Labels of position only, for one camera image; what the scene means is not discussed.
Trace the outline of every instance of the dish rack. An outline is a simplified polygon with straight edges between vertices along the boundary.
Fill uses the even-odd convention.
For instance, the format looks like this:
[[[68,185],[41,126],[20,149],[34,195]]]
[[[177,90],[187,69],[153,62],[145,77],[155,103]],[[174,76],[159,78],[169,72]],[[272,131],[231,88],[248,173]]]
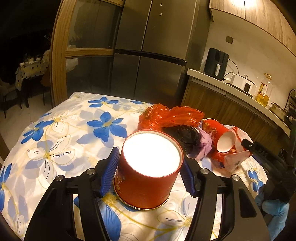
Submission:
[[[288,115],[287,119],[285,120],[285,124],[290,127],[292,119],[296,119],[296,90],[292,89],[290,91],[284,111]]]

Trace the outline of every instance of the upper cabinet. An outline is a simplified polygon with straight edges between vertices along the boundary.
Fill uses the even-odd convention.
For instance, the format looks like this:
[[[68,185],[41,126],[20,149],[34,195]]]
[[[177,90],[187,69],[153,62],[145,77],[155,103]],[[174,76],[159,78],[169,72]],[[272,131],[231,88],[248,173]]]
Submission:
[[[210,0],[210,8],[245,19],[244,0]]]
[[[258,26],[296,56],[296,35],[271,0],[211,0],[210,8],[238,16]]]

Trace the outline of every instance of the silver screw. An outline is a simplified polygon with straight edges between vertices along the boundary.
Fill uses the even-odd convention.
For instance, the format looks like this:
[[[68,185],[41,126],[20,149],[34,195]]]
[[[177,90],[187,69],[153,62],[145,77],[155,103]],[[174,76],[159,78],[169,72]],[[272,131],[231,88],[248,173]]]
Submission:
[[[206,169],[206,168],[202,168],[202,169],[200,169],[200,172],[201,172],[202,174],[208,174],[208,173],[209,173],[209,170]]]
[[[56,177],[56,181],[59,182],[59,181],[63,180],[63,178],[64,178],[63,175],[58,175],[58,176]]]
[[[90,168],[90,169],[88,169],[88,170],[86,171],[86,173],[87,173],[88,175],[93,175],[93,174],[95,173],[95,169]]]
[[[235,180],[235,181],[238,181],[239,180],[239,176],[238,175],[233,175],[232,176],[232,179]]]

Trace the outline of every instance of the white countertop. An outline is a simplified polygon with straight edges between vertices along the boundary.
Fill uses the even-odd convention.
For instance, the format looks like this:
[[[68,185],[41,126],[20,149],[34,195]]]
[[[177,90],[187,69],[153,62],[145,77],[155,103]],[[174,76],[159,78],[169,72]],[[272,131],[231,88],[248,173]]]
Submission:
[[[215,86],[235,97],[242,100],[243,102],[246,102],[250,106],[257,109],[259,112],[261,112],[263,115],[268,117],[270,120],[272,120],[275,124],[277,124],[280,128],[283,129],[283,131],[290,136],[290,129],[286,126],[284,122],[281,121],[275,114],[273,114],[269,109],[264,107],[263,105],[259,104],[256,100],[252,99],[251,97],[247,96],[243,92],[237,90],[236,88],[233,88],[232,86],[225,84],[223,81],[219,81],[213,77],[210,77],[202,72],[199,72],[194,69],[188,69],[187,74],[189,76],[192,76],[193,78],[196,78],[198,80],[201,80],[202,82],[208,83],[212,86]]]

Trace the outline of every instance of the air fryer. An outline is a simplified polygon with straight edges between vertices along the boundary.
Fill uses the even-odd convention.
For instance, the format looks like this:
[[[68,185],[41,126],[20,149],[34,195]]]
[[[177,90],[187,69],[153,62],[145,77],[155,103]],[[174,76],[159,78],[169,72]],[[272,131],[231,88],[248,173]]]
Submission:
[[[204,73],[215,79],[222,80],[225,75],[228,58],[229,55],[227,53],[210,48],[205,63]]]

